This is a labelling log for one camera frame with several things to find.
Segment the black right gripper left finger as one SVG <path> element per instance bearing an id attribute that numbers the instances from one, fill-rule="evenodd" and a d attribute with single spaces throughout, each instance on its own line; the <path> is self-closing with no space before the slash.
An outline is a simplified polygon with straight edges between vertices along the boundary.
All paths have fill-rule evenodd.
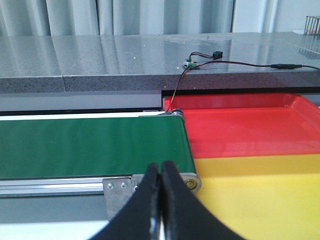
<path id="1" fill-rule="evenodd" d="M 159 167 L 148 165 L 138 188 L 116 216 L 92 240 L 158 240 L 160 211 Z"/>

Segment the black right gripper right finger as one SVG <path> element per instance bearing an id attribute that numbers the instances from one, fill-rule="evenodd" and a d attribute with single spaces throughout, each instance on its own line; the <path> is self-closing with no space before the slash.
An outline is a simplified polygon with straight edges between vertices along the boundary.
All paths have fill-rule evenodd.
<path id="1" fill-rule="evenodd" d="M 197 199 L 183 181 L 175 163 L 161 166 L 162 213 L 167 240 L 242 240 Z"/>

